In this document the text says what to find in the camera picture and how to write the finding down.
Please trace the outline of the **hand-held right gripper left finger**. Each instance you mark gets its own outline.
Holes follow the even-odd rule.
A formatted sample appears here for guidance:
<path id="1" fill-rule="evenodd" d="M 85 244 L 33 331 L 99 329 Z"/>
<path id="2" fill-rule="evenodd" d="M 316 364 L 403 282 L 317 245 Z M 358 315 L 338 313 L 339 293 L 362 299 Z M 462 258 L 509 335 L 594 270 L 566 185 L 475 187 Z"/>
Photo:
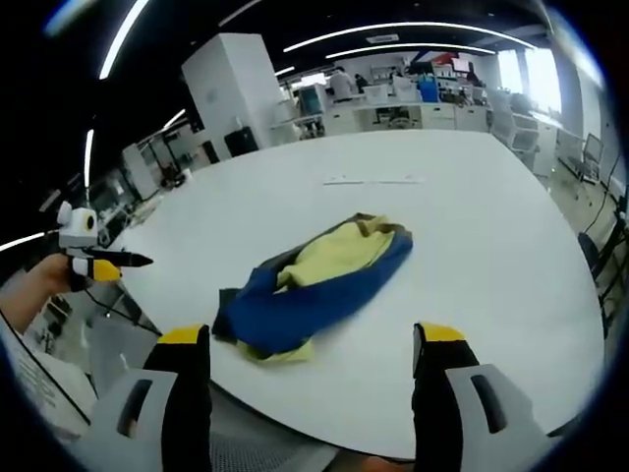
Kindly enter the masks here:
<path id="1" fill-rule="evenodd" d="M 209 471 L 209 326 L 174 328 L 94 404 L 88 471 Z"/>

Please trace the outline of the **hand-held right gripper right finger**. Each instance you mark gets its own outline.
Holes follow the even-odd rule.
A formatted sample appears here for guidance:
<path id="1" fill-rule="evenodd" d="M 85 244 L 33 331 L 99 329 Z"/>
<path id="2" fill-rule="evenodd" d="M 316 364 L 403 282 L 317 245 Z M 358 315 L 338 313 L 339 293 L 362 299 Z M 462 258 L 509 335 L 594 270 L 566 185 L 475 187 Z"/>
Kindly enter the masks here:
<path id="1" fill-rule="evenodd" d="M 527 471 L 548 452 L 529 397 L 462 332 L 414 325 L 417 471 Z"/>

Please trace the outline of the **person's left hand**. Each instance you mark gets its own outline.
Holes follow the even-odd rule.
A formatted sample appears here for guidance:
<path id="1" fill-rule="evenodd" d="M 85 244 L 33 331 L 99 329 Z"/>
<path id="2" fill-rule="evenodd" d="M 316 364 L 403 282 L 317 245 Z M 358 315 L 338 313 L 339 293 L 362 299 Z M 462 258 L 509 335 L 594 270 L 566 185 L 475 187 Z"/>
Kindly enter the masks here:
<path id="1" fill-rule="evenodd" d="M 44 258 L 33 272 L 47 295 L 59 295 L 71 291 L 69 258 L 63 254 L 52 254 Z"/>

